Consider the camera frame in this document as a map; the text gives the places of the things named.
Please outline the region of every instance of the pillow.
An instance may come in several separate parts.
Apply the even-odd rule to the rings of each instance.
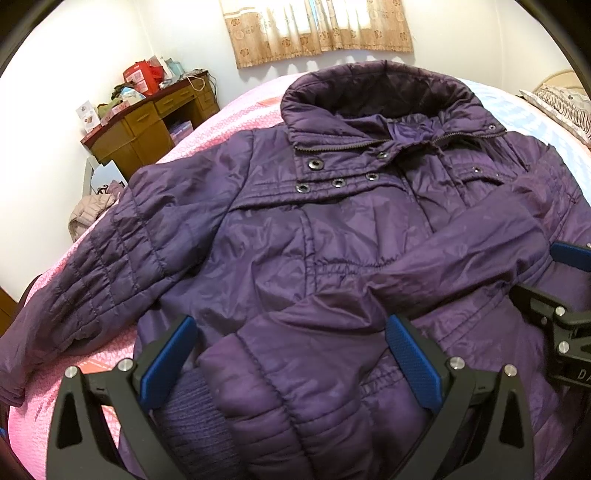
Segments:
[[[591,147],[591,101],[580,92],[543,84],[534,93],[520,90],[530,104]]]

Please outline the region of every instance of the jacket zipper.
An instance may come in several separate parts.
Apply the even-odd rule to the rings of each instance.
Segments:
[[[497,133],[488,134],[488,135],[473,135],[473,134],[463,134],[460,132],[460,133],[443,135],[442,137],[438,137],[434,140],[431,140],[431,143],[435,144],[436,142],[439,142],[440,140],[444,140],[444,139],[450,138],[450,137],[495,138],[495,137],[500,137],[501,135],[504,135],[505,133],[506,132],[497,132]],[[387,142],[389,140],[392,140],[392,138],[388,138],[385,140],[368,140],[367,142],[360,142],[360,143],[355,143],[352,145],[343,145],[342,147],[323,147],[323,148],[320,148],[320,147],[316,147],[316,148],[295,147],[295,149],[300,152],[310,152],[310,153],[339,152],[339,151],[343,151],[343,150],[354,150],[355,148],[369,147],[370,145],[381,144],[381,143]]]

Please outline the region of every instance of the beige curtain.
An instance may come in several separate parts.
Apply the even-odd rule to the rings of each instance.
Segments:
[[[401,0],[219,0],[237,67],[341,48],[409,52]]]

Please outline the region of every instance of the blue gripper pad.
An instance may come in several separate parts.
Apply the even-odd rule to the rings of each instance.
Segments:
[[[142,376],[138,400],[144,411],[164,405],[198,337],[195,320],[187,316]]]
[[[591,272],[591,248],[566,242],[554,242],[550,247],[550,255],[555,262]]]
[[[444,400],[441,377],[396,315],[386,321],[386,342],[420,406],[438,413]]]

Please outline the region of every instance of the pink blanket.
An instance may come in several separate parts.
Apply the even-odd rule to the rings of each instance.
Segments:
[[[279,110],[281,98],[289,85],[299,76],[297,74],[280,77],[237,98],[217,115],[201,124],[191,136],[183,140],[160,162],[189,157],[195,152],[227,140],[240,130],[272,127],[280,123],[282,121]],[[64,268],[84,236],[35,282],[29,298]],[[35,479],[45,480],[46,478],[47,439],[64,370],[69,365],[78,365],[83,372],[87,373],[111,369],[120,359],[132,356],[135,338],[136,330],[130,328],[89,356],[64,356],[40,369],[31,377],[27,385],[25,403],[20,408],[11,408],[8,431],[12,449]],[[104,407],[103,410],[115,443],[118,443],[119,422],[111,408]]]

